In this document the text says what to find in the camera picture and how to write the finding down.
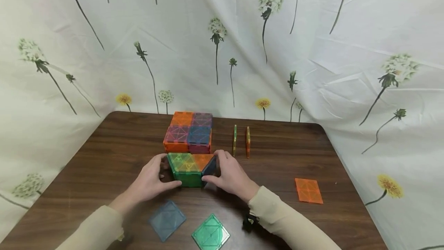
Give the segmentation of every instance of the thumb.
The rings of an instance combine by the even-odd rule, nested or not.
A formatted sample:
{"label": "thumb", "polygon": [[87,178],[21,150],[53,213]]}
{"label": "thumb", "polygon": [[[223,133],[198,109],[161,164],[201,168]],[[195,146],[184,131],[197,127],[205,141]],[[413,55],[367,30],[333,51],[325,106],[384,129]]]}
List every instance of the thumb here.
{"label": "thumb", "polygon": [[213,185],[216,185],[219,188],[222,188],[222,179],[220,177],[215,177],[212,175],[203,176],[202,180],[204,182],[212,183]]}
{"label": "thumb", "polygon": [[167,191],[173,188],[177,188],[182,185],[181,181],[163,182],[163,191]]}

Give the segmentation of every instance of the wooden table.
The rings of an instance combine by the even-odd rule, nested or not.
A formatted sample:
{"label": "wooden table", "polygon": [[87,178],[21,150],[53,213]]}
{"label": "wooden table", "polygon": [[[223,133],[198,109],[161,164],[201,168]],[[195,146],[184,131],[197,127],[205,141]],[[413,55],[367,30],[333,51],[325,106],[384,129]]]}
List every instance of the wooden table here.
{"label": "wooden table", "polygon": [[[1,250],[55,249],[98,207],[108,204],[137,177],[155,154],[171,115],[114,112],[85,142],[29,212],[0,244]],[[213,150],[231,152],[237,124],[236,158],[259,185],[313,221],[343,250],[387,249],[322,127],[308,123],[214,118]],[[246,126],[251,130],[251,159],[246,159]],[[294,178],[318,180],[324,204],[298,201]],[[147,223],[166,200],[187,220],[165,242]],[[126,249],[198,250],[192,232],[211,213],[231,237],[222,250],[289,249],[283,240],[257,227],[242,230],[248,207],[223,191],[180,188],[139,207],[129,224],[133,242]]]}

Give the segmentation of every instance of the yellow flower print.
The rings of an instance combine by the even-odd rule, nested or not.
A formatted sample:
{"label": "yellow flower print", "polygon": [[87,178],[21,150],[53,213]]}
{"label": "yellow flower print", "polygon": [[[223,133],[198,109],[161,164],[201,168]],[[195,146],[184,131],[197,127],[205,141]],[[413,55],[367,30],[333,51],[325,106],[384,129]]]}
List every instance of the yellow flower print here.
{"label": "yellow flower print", "polygon": [[385,195],[390,195],[392,198],[402,198],[404,196],[404,192],[402,190],[402,187],[391,177],[388,175],[381,174],[378,176],[378,184],[379,186],[384,189],[384,192],[382,193],[382,196],[374,201],[370,201],[366,203],[365,205],[368,206],[369,204],[376,203],[377,201],[380,201],[382,198],[385,197]]}
{"label": "yellow flower print", "polygon": [[264,111],[264,121],[265,121],[265,109],[269,108],[271,101],[268,98],[260,98],[256,101],[256,106]]}
{"label": "yellow flower print", "polygon": [[120,105],[126,105],[131,112],[130,103],[132,103],[133,100],[127,93],[120,93],[117,95],[116,102],[120,103]]}

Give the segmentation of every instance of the floral backdrop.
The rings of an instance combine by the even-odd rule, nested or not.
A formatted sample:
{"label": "floral backdrop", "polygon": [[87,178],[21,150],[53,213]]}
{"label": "floral backdrop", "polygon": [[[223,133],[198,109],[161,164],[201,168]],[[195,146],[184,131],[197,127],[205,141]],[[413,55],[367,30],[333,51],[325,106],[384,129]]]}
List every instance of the floral backdrop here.
{"label": "floral backdrop", "polygon": [[443,0],[0,0],[0,241],[114,110],[322,125],[389,249],[444,248]]}

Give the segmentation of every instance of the forearm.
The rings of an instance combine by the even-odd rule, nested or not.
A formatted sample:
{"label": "forearm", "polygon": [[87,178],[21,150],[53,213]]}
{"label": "forearm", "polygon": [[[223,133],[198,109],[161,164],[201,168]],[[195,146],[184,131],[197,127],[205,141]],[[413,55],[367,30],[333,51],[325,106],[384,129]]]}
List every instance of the forearm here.
{"label": "forearm", "polygon": [[262,227],[280,236],[293,250],[340,250],[321,229],[264,186],[248,206]]}
{"label": "forearm", "polygon": [[106,250],[123,234],[122,215],[108,206],[93,212],[56,250]]}

